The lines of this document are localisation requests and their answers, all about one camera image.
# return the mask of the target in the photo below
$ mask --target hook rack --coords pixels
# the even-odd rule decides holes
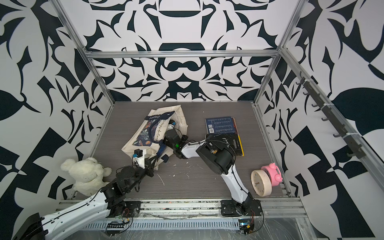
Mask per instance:
[[[340,113],[333,103],[325,98],[325,94],[317,87],[317,84],[312,79],[304,79],[300,81],[300,84],[303,84],[304,88],[307,90],[307,93],[304,95],[310,95],[316,104],[312,104],[313,107],[319,107],[324,113],[326,118],[322,118],[323,121],[330,121],[333,127],[338,132],[333,134],[334,137],[342,137],[343,140],[347,143],[348,147],[351,149],[353,154],[349,154],[349,157],[356,156],[357,158],[362,158],[366,156],[366,153],[362,150],[362,145],[358,143],[357,137],[353,135],[358,134],[357,132],[352,132],[352,130],[347,130],[348,127],[342,123],[340,118]]]

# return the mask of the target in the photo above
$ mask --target black and white patterned wall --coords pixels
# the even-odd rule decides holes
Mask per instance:
[[[276,49],[297,0],[66,0],[90,51]],[[253,100],[269,57],[95,61],[117,101]]]
[[[56,210],[88,157],[110,103],[47,0],[0,3],[0,221],[11,239],[27,217]]]
[[[94,63],[116,101],[252,101],[272,57],[108,58]]]
[[[61,2],[88,50],[156,51],[191,49],[197,43],[205,50],[276,49],[297,1]]]
[[[288,49],[384,158],[384,1],[310,0]]]
[[[383,157],[382,1],[310,0],[288,50]],[[384,193],[284,60],[259,102],[263,121],[295,196],[318,237],[384,239]]]

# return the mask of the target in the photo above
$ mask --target metal base plate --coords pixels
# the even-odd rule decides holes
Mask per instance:
[[[221,200],[221,215],[224,217],[239,217],[242,216],[241,210],[239,209],[238,202],[234,200]],[[253,199],[251,206],[245,216],[251,216],[252,211],[255,213],[255,216],[261,216],[262,210],[260,201]]]
[[[141,201],[129,201],[125,202],[129,212],[124,217],[135,217],[140,213]]]

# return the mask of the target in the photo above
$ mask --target pink alarm clock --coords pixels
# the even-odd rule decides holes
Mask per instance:
[[[270,163],[267,166],[263,166],[262,170],[268,174],[272,183],[272,187],[279,185],[283,181],[280,169],[276,166],[275,163]]]

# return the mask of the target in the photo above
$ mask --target white teddy bear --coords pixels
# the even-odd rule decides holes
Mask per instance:
[[[92,196],[107,185],[109,182],[103,182],[103,177],[109,176],[112,172],[110,167],[103,168],[93,157],[78,162],[67,159],[62,163],[61,169],[69,172],[76,180],[73,189],[85,196]]]

